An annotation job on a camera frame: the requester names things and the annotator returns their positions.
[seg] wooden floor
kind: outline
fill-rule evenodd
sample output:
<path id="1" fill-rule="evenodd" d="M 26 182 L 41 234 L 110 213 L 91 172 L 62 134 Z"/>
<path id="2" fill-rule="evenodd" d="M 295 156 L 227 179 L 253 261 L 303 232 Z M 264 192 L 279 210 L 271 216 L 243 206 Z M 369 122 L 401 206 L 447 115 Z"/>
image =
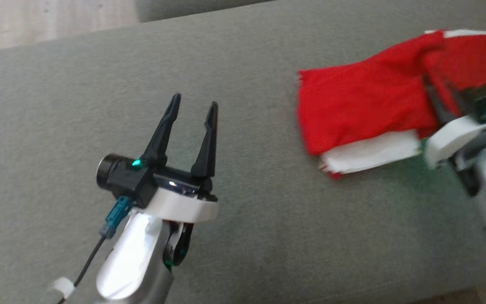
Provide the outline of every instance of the wooden floor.
<path id="1" fill-rule="evenodd" d="M 0 0 L 0 49 L 137 23 L 131 0 Z M 486 285 L 414 304 L 486 304 Z"/>

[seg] camera lens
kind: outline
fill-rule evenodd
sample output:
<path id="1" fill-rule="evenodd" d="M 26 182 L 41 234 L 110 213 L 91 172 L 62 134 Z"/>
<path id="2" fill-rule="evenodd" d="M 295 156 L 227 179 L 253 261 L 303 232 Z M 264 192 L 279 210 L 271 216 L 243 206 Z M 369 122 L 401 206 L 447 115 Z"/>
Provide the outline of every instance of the camera lens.
<path id="1" fill-rule="evenodd" d="M 120 156 L 117 154 L 109 154 L 104 157 L 97 167 L 97 185 L 101 189 L 110 190 L 107 185 L 108 177 L 116 169 L 119 163 L 124 161 L 132 161 L 131 158 Z"/>

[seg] blue connector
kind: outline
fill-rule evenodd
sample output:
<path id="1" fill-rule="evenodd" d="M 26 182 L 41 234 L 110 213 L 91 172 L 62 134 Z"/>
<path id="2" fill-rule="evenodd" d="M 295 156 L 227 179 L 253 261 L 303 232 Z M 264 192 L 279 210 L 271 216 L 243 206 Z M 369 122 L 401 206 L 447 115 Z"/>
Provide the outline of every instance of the blue connector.
<path id="1" fill-rule="evenodd" d="M 128 196 L 120 196 L 116 201 L 116 205 L 112 208 L 112 211 L 106 216 L 106 224 L 100 229 L 100 235 L 110 240 L 113 235 L 116 234 L 117 227 L 121 221 L 123 221 L 125 216 L 129 214 L 131 208 L 132 200 Z"/>

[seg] gray couch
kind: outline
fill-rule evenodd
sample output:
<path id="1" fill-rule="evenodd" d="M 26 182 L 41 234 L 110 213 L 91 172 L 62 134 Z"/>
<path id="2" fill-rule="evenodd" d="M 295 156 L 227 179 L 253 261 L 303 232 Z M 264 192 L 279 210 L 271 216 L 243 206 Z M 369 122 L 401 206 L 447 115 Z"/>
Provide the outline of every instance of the gray couch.
<path id="1" fill-rule="evenodd" d="M 486 29 L 486 0 L 278 0 L 1 50 L 0 303 L 75 279 L 113 204 L 99 159 L 140 155 L 175 92 L 182 169 L 219 103 L 220 213 L 195 227 L 170 303 L 405 303 L 481 283 L 478 212 L 450 171 L 413 158 L 332 181 L 295 116 L 299 69 L 439 28 Z M 97 299 L 111 245 L 69 303 Z"/>

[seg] white fabric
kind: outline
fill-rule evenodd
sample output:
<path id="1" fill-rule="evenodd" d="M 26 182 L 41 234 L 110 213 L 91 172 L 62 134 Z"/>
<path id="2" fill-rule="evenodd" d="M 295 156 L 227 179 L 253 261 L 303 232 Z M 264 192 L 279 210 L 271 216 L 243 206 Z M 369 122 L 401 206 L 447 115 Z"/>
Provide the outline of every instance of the white fabric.
<path id="1" fill-rule="evenodd" d="M 421 153 L 415 130 L 388 132 L 380 136 L 335 147 L 322 154 L 324 171 L 352 173 Z"/>
<path id="2" fill-rule="evenodd" d="M 427 30 L 425 33 L 434 33 L 436 30 Z M 478 35 L 486 35 L 486 31 L 476 31 L 476 30 L 452 30 L 452 31 L 444 31 L 443 32 L 444 38 L 452 38 L 452 37 L 461 37 L 461 36 L 478 36 Z"/>

